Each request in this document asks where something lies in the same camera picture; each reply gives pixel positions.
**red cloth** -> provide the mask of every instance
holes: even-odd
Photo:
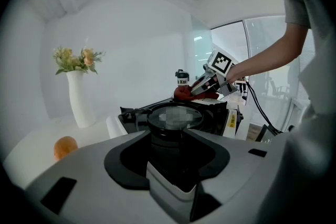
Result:
[[[217,99],[219,97],[218,93],[213,92],[211,90],[207,90],[206,92],[203,92],[196,96],[192,96],[191,89],[192,87],[190,86],[177,87],[174,91],[174,98],[179,99],[179,100],[184,100],[184,101],[192,101],[195,99],[203,99],[203,98]]]

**white vase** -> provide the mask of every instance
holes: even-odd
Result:
[[[90,100],[85,95],[85,89],[82,84],[83,72],[67,72],[69,81],[69,97],[72,112],[78,127],[86,128],[96,122]]]

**black cable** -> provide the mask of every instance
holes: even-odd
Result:
[[[252,88],[252,86],[246,81],[246,79],[244,78],[248,88],[250,89],[250,92],[251,92],[251,95],[252,95],[252,98],[257,106],[257,109],[259,110],[260,114],[264,117],[264,119],[266,120],[266,122],[268,123],[269,126],[272,127],[272,129],[277,132],[278,134],[282,133],[282,131],[276,129],[273,124],[271,123],[271,121],[268,119],[268,117],[266,116],[265,112],[262,110],[259,102],[258,102],[258,99],[257,99],[257,96],[256,96],[256,92],[254,91],[254,89]]]

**yellow label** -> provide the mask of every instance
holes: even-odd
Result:
[[[228,119],[227,126],[231,128],[236,127],[236,115],[233,112],[231,112],[231,115]]]

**human arm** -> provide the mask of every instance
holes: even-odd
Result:
[[[259,54],[230,68],[226,79],[233,83],[238,78],[263,73],[282,67],[301,52],[308,32],[307,26],[288,23],[285,34]]]

